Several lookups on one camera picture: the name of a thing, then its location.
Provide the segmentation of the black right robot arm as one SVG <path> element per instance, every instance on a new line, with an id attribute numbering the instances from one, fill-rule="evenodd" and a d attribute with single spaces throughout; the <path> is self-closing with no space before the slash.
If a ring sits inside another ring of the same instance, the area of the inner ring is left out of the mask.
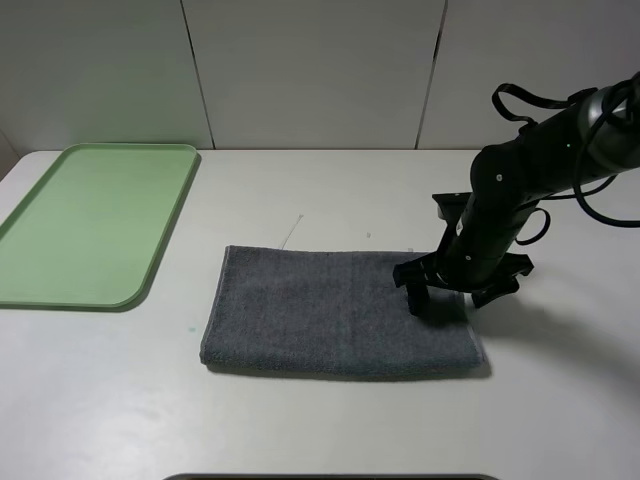
<path id="1" fill-rule="evenodd" d="M 597 182 L 605 189 L 639 166 L 638 76 L 565 100 L 503 83 L 491 101 L 504 119 L 521 127 L 515 139 L 476 155 L 471 191 L 435 195 L 446 223 L 437 250 L 395 266 L 394 283 L 405 288 L 415 316 L 426 310 L 432 287 L 468 293 L 477 308 L 516 292 L 518 276 L 529 275 L 533 264 L 509 249 L 524 243 L 518 234 L 542 201 L 574 199 L 604 225 L 639 226 L 593 209 L 583 188 Z"/>

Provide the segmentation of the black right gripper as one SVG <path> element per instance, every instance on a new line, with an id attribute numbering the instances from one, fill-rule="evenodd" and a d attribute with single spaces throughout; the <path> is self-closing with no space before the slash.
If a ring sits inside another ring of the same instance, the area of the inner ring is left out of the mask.
<path id="1" fill-rule="evenodd" d="M 393 279 L 405 286 L 409 312 L 428 309 L 428 286 L 471 293 L 476 308 L 519 290 L 518 275 L 531 273 L 525 254 L 509 248 L 531 215 L 524 205 L 508 211 L 483 210 L 468 193 L 435 194 L 446 229 L 436 251 L 394 267 Z"/>

